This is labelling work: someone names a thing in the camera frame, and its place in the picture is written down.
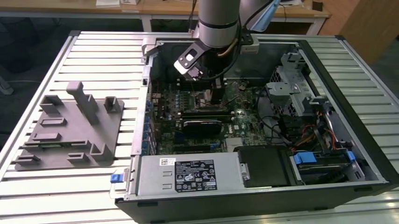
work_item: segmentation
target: blue latch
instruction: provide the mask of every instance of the blue latch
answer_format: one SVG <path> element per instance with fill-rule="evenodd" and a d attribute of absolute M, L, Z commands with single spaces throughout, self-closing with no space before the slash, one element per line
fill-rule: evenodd
<path fill-rule="evenodd" d="M 349 158 L 350 158 L 350 161 L 354 162 L 357 160 L 357 157 L 355 157 L 355 154 L 353 151 L 349 151 L 347 152 L 347 155 L 349 155 Z"/>
<path fill-rule="evenodd" d="M 111 183 L 123 183 L 125 175 L 123 174 L 111 174 Z"/>
<path fill-rule="evenodd" d="M 295 164 L 318 162 L 317 157 L 311 152 L 297 153 L 297 155 L 294 156 L 294 161 Z"/>

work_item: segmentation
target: warning label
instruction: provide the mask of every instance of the warning label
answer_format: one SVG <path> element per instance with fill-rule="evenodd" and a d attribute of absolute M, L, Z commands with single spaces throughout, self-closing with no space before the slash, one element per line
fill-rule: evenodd
<path fill-rule="evenodd" d="M 218 190 L 214 160 L 175 162 L 175 174 L 179 193 Z"/>

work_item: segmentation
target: floor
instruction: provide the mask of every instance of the floor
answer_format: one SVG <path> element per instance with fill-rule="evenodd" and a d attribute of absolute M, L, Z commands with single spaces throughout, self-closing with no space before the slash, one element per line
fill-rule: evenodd
<path fill-rule="evenodd" d="M 34 62 L 33 68 L 19 74 L 10 73 L 0 66 L 0 76 L 13 82 L 15 90 L 11 96 L 0 93 L 0 149 L 6 144 L 9 135 L 25 113 L 27 105 L 39 87 L 58 52 L 65 44 L 71 30 L 87 31 L 143 31 L 139 20 L 106 19 L 62 19 L 55 22 L 50 18 L 33 18 L 33 23 L 41 37 L 41 43 L 29 47 Z M 153 23 L 155 32 L 186 32 L 187 21 L 157 20 Z M 0 47 L 13 42 L 13 37 L 0 26 Z M 373 69 L 399 97 L 399 41 L 396 41 Z"/>

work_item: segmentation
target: desk leg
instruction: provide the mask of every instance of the desk leg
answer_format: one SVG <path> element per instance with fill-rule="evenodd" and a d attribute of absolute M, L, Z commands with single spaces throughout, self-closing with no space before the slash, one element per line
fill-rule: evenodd
<path fill-rule="evenodd" d="M 153 16 L 149 14 L 143 14 L 143 15 L 141 15 L 141 19 L 142 19 L 142 23 L 143 23 L 145 32 L 153 32 L 153 28 L 151 28 Z"/>
<path fill-rule="evenodd" d="M 317 18 L 306 35 L 318 35 L 325 24 L 326 18 Z"/>

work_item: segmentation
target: white label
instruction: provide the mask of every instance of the white label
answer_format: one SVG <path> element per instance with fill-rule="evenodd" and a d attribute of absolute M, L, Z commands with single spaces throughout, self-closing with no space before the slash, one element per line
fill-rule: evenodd
<path fill-rule="evenodd" d="M 123 10 L 123 13 L 139 13 L 139 10 Z"/>
<path fill-rule="evenodd" d="M 175 166 L 177 158 L 161 158 L 161 166 Z"/>

